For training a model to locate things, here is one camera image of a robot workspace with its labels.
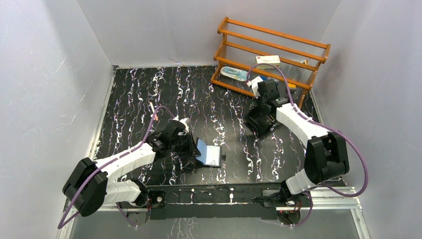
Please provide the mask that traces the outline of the black leather card holder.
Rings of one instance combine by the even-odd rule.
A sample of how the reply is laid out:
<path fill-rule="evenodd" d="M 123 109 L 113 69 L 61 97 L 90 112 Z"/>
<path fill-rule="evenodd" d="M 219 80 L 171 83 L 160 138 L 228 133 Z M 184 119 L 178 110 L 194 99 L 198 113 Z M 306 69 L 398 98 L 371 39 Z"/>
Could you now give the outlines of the black leather card holder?
<path fill-rule="evenodd" d="M 207 145 L 204 141 L 197 138 L 197 149 L 200 153 L 195 159 L 206 167 L 222 167 L 222 161 L 225 160 L 225 154 L 221 146 Z"/>

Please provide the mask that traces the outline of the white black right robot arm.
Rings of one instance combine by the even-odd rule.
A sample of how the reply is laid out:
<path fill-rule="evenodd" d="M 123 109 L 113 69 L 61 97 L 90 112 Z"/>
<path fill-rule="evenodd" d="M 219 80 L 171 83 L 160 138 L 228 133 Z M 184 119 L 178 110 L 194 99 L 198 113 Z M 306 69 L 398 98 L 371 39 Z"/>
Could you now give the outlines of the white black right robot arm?
<path fill-rule="evenodd" d="M 296 104 L 281 99 L 275 80 L 256 77 L 250 88 L 257 99 L 260 118 L 286 126 L 306 146 L 303 169 L 284 180 L 274 197 L 293 206 L 303 192 L 349 172 L 346 142 L 338 133 L 313 124 Z"/>

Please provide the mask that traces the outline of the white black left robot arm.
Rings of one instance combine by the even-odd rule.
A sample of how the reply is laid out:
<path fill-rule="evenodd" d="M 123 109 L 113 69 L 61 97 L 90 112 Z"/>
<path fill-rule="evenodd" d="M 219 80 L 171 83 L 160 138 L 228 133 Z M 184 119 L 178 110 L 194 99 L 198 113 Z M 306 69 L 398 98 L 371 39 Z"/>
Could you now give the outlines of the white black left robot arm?
<path fill-rule="evenodd" d="M 171 154 L 199 156 L 188 118 L 169 121 L 164 130 L 152 133 L 145 142 L 107 158 L 80 160 L 63 187 L 63 193 L 83 217 L 101 206 L 128 202 L 145 207 L 151 202 L 149 189 L 136 180 L 118 181 L 123 175 L 150 165 Z"/>

